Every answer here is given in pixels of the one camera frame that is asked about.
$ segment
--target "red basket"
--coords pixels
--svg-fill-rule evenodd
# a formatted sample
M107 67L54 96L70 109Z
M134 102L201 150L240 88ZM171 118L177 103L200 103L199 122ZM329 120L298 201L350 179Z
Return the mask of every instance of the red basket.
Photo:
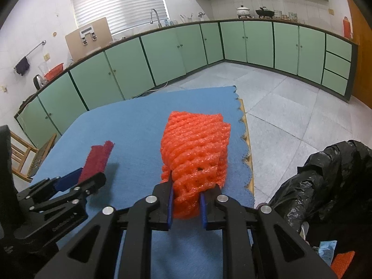
M52 70L50 70L46 75L45 78L48 81L53 80L58 74L60 74L63 71L63 63L57 65Z

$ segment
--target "blue foam mat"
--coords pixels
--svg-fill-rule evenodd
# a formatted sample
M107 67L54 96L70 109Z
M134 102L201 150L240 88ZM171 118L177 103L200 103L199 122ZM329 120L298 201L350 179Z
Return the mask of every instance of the blue foam mat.
M96 108L81 115L56 143L33 183L46 177L64 176L84 165L92 145L115 143L107 163L107 182L88 197L87 221L58 242L63 246L97 212L107 205L132 206L152 193L160 182L160 140L169 114L176 111L217 114L231 124L228 174L223 193L253 207L254 197L245 188L252 178L243 159L248 146L236 88L220 87L154 93ZM169 232L153 232L152 278L222 278L222 234L205 231L200 218L174 220Z

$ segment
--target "tiled floor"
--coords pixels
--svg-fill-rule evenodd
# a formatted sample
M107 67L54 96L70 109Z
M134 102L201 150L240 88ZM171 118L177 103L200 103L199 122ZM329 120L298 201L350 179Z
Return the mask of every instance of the tiled floor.
M372 148L372 110L281 74L221 63L159 91L236 85L247 112L256 204L268 202L310 154L343 140Z

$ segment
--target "trash bag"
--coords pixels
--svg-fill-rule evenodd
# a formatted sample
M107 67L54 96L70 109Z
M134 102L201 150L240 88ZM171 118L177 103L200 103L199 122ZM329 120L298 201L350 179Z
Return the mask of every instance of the trash bag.
M269 205L297 232L310 224L312 246L337 240L335 255L356 254L343 279L372 278L372 150L355 140L312 154Z

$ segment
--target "wooden chair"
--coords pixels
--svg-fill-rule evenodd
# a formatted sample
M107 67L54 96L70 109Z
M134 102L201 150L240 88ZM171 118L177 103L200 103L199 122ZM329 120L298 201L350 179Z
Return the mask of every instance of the wooden chair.
M10 132L10 136L19 142L21 145L25 146L26 150L23 151L20 148L18 148L16 145L11 144L12 146L12 159L16 161L19 165L18 167L12 166L12 172L19 178L25 180L26 182L32 181L32 176L36 174L39 167L41 166L42 162L46 158L46 156L49 154L50 150L53 148L55 139L57 137L57 134L53 134L53 136L48 140L43 147L40 149L35 148L28 142L24 141L22 138L20 138L18 135L14 134L12 131ZM23 166L25 165L26 159L30 152L34 152L35 156L31 162L31 165L27 171L27 174L21 173Z

